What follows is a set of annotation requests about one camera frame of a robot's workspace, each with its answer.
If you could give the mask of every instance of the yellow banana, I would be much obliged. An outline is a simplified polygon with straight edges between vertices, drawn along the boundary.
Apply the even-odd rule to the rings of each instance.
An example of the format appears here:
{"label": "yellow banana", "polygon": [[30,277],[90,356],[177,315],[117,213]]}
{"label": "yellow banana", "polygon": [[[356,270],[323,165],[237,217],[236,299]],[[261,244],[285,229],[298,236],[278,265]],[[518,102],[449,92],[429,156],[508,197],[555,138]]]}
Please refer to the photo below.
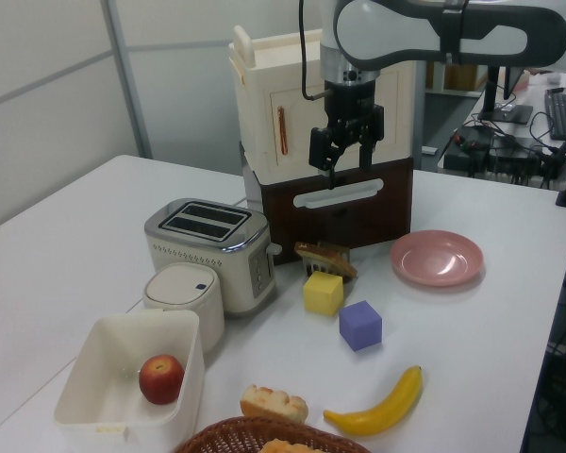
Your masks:
{"label": "yellow banana", "polygon": [[348,434],[370,436],[398,423],[413,407],[421,390],[422,368],[411,366],[398,379],[388,396],[376,406],[367,411],[348,413],[325,410],[323,417]]}

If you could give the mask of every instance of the computer monitor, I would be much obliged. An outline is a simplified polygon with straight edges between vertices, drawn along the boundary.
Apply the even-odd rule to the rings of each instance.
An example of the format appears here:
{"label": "computer monitor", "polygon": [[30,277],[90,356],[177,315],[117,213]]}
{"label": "computer monitor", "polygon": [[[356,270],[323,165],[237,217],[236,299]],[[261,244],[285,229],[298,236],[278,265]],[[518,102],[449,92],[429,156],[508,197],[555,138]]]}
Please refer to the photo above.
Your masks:
{"label": "computer monitor", "polygon": [[[506,68],[505,81],[503,84],[503,98],[506,101],[511,97],[523,72],[524,68]],[[482,111],[478,114],[478,119],[482,121],[517,123],[520,125],[528,123],[533,110],[532,106],[524,106],[515,103],[495,103],[498,83],[499,68],[489,66],[487,84],[484,88],[484,102],[482,104]]]}

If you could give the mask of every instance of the cabinet door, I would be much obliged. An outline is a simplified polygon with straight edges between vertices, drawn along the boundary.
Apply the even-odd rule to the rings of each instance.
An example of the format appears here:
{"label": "cabinet door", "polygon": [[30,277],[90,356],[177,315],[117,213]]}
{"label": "cabinet door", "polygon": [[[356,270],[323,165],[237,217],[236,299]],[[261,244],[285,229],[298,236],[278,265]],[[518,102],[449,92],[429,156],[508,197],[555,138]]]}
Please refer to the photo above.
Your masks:
{"label": "cabinet door", "polygon": [[[375,147],[374,162],[400,159],[410,155],[411,125],[407,125],[401,117],[406,117],[406,109],[412,111],[413,96],[402,97],[406,82],[403,82],[401,73],[411,68],[412,66],[407,67],[405,63],[394,65],[382,71],[375,83],[375,102],[384,107],[385,137]],[[308,93],[322,90],[323,85],[307,88]],[[399,98],[404,99],[403,102],[408,105],[401,106]],[[299,88],[271,92],[277,166],[308,165],[310,131],[313,127],[325,127],[327,124],[324,105],[324,99],[316,101],[304,99]],[[402,136],[403,142],[408,143],[408,148],[402,143],[402,156],[397,152],[391,152],[401,145],[397,140],[399,135]],[[358,143],[355,143],[346,149],[337,165],[338,169],[358,167],[358,147]]]}

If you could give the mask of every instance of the white table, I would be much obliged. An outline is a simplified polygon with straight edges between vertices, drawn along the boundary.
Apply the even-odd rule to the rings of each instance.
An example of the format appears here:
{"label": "white table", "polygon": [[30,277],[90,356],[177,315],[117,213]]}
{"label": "white table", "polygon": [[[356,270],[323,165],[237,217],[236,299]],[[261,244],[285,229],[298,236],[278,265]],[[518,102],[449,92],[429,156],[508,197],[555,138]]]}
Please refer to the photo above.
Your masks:
{"label": "white table", "polygon": [[242,180],[119,157],[0,226],[0,423],[155,273],[144,222],[177,198],[236,203]]}
{"label": "white table", "polygon": [[[496,124],[507,134],[513,135],[515,137],[526,137],[530,138],[530,124],[533,121],[535,115],[540,111],[545,111],[544,105],[544,95],[545,91],[551,88],[558,88],[563,87],[565,88],[566,92],[566,74],[560,74],[560,81],[557,85],[551,85],[548,82],[548,74],[537,74],[531,75],[529,78],[528,86],[525,89],[518,90],[515,92],[516,99],[513,100],[512,104],[519,104],[525,106],[532,106],[533,112],[528,120],[526,125],[518,125],[515,123],[502,123],[496,122]],[[500,84],[503,84],[503,76],[499,76]],[[496,102],[499,104],[505,104],[506,100],[503,99],[503,90],[497,90]],[[484,94],[482,94],[477,102],[474,104],[472,111],[465,119],[465,122],[471,122],[474,117],[477,118],[477,114],[482,110],[482,105],[484,103]],[[551,140],[549,135],[544,135],[545,132],[549,130],[549,125],[547,124],[547,118],[545,115],[540,114],[534,119],[534,123],[532,124],[532,134],[535,137],[541,137],[541,141],[550,145],[560,147],[563,144],[563,141]],[[548,150],[543,149],[545,154],[551,154]],[[465,176],[465,172],[458,172],[454,170],[447,170],[444,168],[444,156],[438,162],[438,172],[445,173],[447,175],[457,175],[457,176]],[[475,175],[480,179],[487,179],[487,180],[495,180],[498,182],[509,182],[511,180],[511,176],[503,175],[503,174],[494,174],[492,172],[485,173],[478,173]],[[530,178],[530,186],[531,187],[539,187],[541,185],[541,177],[533,176]],[[566,166],[558,179],[552,180],[550,182],[550,189],[552,190],[563,190],[566,187]]]}
{"label": "white table", "polygon": [[[116,172],[118,163],[101,171]],[[141,193],[159,202],[176,198],[151,178],[158,181],[166,172],[184,177],[189,169],[141,164],[155,165],[150,177],[138,181]],[[232,178],[241,184],[240,177]],[[216,194],[206,190],[205,199]],[[355,353],[335,318],[304,310],[302,266],[277,266],[275,301],[254,317],[227,320],[223,340],[206,356],[196,429],[241,414],[241,393],[256,383],[303,396],[308,423],[337,432],[324,421],[324,408],[367,408],[417,363],[424,368],[424,392],[415,410],[390,431],[357,439],[361,444],[373,452],[517,453],[566,266],[566,209],[555,198],[527,187],[415,172],[412,230],[447,229],[475,241],[485,257],[482,278],[428,289],[393,272],[392,243],[353,250],[358,279],[346,286],[346,304],[366,299],[384,321],[382,344]],[[139,215],[140,225],[144,220]],[[138,239],[131,247],[122,260],[146,265],[149,276],[145,244]],[[120,293],[130,306],[139,300],[136,294]],[[105,311],[126,310],[124,303],[105,303]],[[79,348],[83,338],[72,343]],[[48,378],[0,426],[0,451],[69,451],[52,414],[71,367]]]}

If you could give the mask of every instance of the purple cube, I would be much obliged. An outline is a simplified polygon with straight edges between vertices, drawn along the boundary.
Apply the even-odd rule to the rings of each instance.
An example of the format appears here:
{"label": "purple cube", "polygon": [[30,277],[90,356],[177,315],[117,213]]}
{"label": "purple cube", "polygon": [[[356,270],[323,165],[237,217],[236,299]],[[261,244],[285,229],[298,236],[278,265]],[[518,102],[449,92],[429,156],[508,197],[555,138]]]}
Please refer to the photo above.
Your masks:
{"label": "purple cube", "polygon": [[353,351],[381,343],[381,330],[381,316],[366,300],[340,310],[340,335]]}

